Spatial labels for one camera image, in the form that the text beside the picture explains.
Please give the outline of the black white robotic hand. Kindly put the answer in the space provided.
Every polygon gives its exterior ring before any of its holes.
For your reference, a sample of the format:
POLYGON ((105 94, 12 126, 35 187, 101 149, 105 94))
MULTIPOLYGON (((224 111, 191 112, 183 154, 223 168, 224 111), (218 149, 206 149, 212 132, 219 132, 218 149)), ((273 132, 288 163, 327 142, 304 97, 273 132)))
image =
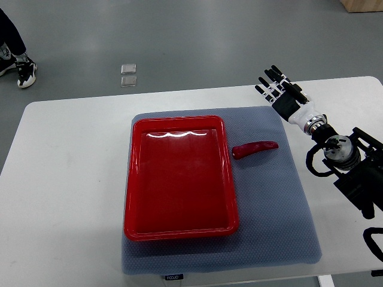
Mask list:
POLYGON ((291 82, 279 68, 272 65, 265 70, 265 75, 272 84, 259 77, 260 84, 256 85, 255 89, 282 119, 297 125, 307 135, 312 135, 319 126, 327 123, 326 116, 315 110, 314 103, 302 88, 291 82))

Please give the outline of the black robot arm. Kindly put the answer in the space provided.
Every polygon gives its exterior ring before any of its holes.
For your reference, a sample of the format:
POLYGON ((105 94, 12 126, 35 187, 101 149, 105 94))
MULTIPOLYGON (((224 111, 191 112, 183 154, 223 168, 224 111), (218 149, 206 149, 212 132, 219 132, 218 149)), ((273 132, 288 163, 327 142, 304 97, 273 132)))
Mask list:
POLYGON ((306 155, 306 167, 317 177, 336 175, 334 186, 366 219, 382 209, 382 143, 355 127, 342 136, 327 123, 307 131, 316 143, 306 155))

